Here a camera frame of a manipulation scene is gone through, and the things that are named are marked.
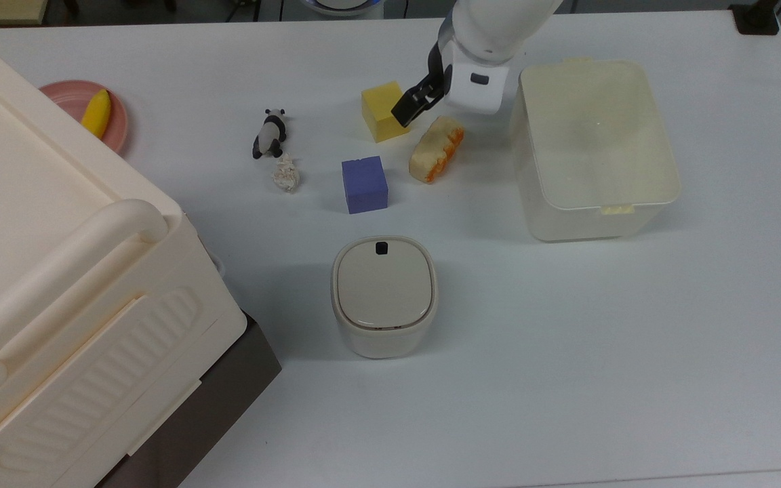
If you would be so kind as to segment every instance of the storage box handle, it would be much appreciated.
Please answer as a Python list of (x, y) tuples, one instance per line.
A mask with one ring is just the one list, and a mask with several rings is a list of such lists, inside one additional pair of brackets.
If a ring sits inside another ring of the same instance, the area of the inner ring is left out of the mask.
[[(167, 222), (143, 200), (120, 200), (98, 210), (34, 268), (0, 295), (0, 350), (25, 325), (134, 234), (148, 243), (167, 235)], [(0, 361), (0, 386), (8, 369)]]

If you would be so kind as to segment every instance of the pink plate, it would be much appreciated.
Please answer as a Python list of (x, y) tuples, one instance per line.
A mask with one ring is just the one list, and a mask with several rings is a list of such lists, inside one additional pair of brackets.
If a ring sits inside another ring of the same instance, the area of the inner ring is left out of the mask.
[(113, 151), (119, 152), (128, 133), (128, 115), (114, 92), (98, 83), (83, 80), (57, 81), (40, 87), (41, 93), (68, 112), (68, 115), (76, 121), (83, 119), (83, 112), (86, 111), (89, 100), (101, 89), (106, 89), (111, 94), (111, 119), (108, 121), (108, 129), (102, 136), (102, 142)]

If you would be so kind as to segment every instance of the blue block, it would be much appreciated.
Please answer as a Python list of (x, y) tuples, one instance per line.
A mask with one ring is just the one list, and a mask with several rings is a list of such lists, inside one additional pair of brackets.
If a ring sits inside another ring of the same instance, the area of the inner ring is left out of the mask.
[(342, 180), (348, 213), (359, 214), (388, 207), (388, 182), (384, 179), (381, 158), (342, 161)]

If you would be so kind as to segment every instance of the yellow cube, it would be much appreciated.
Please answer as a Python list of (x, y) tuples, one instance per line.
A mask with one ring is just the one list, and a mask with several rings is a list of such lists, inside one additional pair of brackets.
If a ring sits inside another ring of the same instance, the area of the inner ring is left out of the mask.
[(402, 136), (409, 132), (409, 128), (400, 125), (391, 114), (391, 108), (402, 96), (403, 90), (399, 89), (396, 81), (360, 92), (363, 120), (376, 142), (387, 141), (391, 137)]

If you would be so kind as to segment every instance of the banana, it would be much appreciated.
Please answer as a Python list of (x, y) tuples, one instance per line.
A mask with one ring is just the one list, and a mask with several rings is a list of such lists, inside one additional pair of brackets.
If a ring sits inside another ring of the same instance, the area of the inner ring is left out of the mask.
[(108, 129), (108, 121), (111, 119), (111, 95), (108, 90), (101, 89), (89, 100), (86, 111), (83, 112), (83, 120), (80, 121), (89, 132), (99, 139)]

